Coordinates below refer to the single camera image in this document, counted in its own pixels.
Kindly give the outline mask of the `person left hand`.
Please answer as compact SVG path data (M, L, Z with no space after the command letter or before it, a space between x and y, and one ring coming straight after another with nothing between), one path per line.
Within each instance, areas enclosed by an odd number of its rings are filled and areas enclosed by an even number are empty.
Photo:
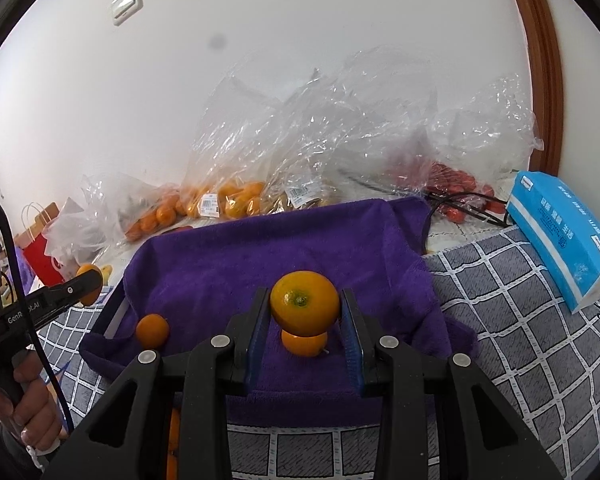
M20 429L20 439L39 451L47 451L62 431L62 417L56 401L41 378L43 365L34 351L15 368L15 381L24 385L21 401L14 405L0 390L0 419Z

